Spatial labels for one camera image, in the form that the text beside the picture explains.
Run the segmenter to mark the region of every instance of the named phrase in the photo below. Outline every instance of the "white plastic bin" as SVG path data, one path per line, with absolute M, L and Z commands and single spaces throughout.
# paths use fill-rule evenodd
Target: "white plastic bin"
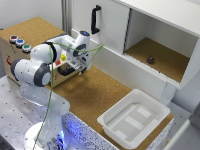
M 97 120 L 122 147 L 135 149 L 169 113 L 169 108 L 134 89 Z

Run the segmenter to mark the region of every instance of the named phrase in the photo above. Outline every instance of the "brown work surface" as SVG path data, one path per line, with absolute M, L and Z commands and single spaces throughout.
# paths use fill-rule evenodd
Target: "brown work surface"
M 142 41 L 125 51 L 125 53 L 178 82 L 181 82 L 190 60 L 188 57 L 149 38 L 144 38 Z M 154 58 L 153 64 L 147 63 L 147 58 L 150 56 Z
M 84 74 L 76 74 L 54 88 L 55 93 L 69 101 L 71 112 L 119 149 L 123 148 L 105 134 L 97 118 L 130 91 L 93 66 Z M 173 115 L 167 116 L 136 150 L 146 149 L 172 119 Z
M 0 36 L 9 42 L 10 36 L 17 35 L 19 39 L 24 39 L 26 44 L 35 47 L 61 33 L 64 33 L 64 31 L 40 17 L 35 17 L 1 30 Z

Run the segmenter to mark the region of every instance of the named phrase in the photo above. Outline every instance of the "white robotic arm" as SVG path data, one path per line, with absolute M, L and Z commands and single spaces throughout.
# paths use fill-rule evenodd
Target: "white robotic arm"
M 89 41 L 90 35 L 85 31 L 80 31 L 76 40 L 69 35 L 61 34 L 32 48 L 30 60 L 14 60 L 11 64 L 11 72 L 16 80 L 21 83 L 20 93 L 33 103 L 47 106 L 50 90 L 44 86 L 51 79 L 49 46 L 51 46 L 53 63 L 60 59 L 62 50 L 66 51 L 66 61 L 70 68 L 66 68 L 65 71 L 60 70 L 60 72 L 65 74 L 68 72 L 67 69 L 70 71 L 73 69 L 83 73 L 90 68 L 92 55 L 86 51 L 80 52 L 73 49 L 86 50 L 89 46 Z M 38 149 L 51 149 L 48 143 L 52 142 L 52 139 L 56 139 L 56 136 L 62 131 L 61 116 L 69 111 L 69 106 L 69 103 L 64 98 L 57 100 L 52 96 L 50 111 L 37 142 Z M 29 141 L 29 146 L 26 145 L 25 149 L 28 150 L 27 147 L 31 147 L 30 145 L 34 143 L 33 141 Z

